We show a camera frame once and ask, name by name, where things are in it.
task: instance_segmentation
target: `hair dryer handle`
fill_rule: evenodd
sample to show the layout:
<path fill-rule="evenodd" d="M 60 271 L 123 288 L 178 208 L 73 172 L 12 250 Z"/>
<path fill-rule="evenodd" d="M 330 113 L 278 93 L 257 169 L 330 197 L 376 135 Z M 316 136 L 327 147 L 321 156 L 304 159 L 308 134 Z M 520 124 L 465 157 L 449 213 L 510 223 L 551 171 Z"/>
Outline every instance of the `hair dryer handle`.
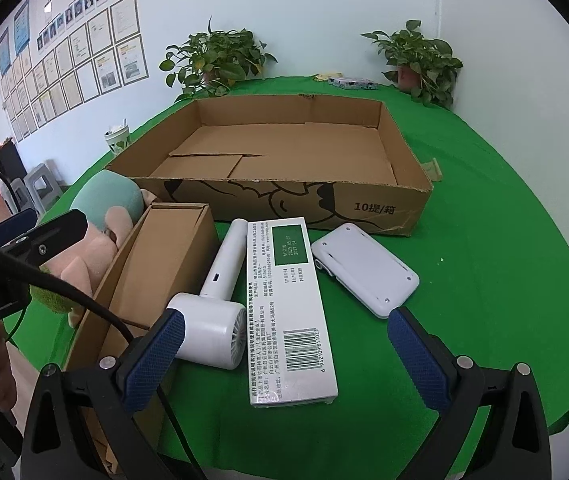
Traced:
<path fill-rule="evenodd" d="M 247 221 L 236 218 L 222 241 L 200 296 L 229 301 L 247 254 Z"/>

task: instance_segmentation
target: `barcode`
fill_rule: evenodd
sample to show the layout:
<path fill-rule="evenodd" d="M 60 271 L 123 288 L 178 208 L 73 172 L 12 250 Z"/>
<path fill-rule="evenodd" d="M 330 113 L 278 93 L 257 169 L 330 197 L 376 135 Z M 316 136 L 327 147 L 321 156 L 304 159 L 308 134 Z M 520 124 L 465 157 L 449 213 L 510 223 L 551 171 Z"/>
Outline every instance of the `barcode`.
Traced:
<path fill-rule="evenodd" d="M 322 367 L 317 332 L 315 328 L 284 332 L 284 357 L 287 359 L 288 372 Z"/>

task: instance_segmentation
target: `white hair dryer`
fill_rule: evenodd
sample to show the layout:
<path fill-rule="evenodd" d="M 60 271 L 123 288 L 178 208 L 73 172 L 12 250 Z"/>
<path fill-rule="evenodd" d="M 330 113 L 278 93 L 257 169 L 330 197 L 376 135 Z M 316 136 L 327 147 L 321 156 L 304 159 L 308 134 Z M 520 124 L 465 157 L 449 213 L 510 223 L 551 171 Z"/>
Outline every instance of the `white hair dryer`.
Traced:
<path fill-rule="evenodd" d="M 200 296 L 180 292 L 167 308 L 184 316 L 184 343 L 178 359 L 233 370 L 247 346 L 247 309 L 231 300 L 247 254 L 247 221 L 231 222 Z"/>

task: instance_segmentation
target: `blue gripper pad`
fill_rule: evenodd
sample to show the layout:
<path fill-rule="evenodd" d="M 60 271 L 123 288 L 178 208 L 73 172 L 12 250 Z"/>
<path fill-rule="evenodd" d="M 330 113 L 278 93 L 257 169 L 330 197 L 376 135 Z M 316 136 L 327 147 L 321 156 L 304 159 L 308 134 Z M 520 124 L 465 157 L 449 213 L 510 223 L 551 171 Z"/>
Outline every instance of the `blue gripper pad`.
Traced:
<path fill-rule="evenodd" d="M 389 314 L 389 341 L 401 358 L 426 407 L 442 415 L 451 404 L 449 378 L 414 327 L 403 316 L 401 309 L 402 307 L 396 308 Z M 424 332 L 423 337 L 431 336 Z"/>
<path fill-rule="evenodd" d="M 128 413 L 147 407 L 184 341 L 182 312 L 167 309 L 141 338 L 117 371 L 122 405 Z"/>

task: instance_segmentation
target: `green label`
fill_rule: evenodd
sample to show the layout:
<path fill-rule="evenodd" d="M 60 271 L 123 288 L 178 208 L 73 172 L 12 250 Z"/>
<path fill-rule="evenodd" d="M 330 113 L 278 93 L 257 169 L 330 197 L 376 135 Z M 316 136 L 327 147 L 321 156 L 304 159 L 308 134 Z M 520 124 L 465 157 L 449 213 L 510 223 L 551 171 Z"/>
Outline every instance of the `green label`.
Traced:
<path fill-rule="evenodd" d="M 300 224 L 271 228 L 276 266 L 308 264 L 303 227 Z"/>

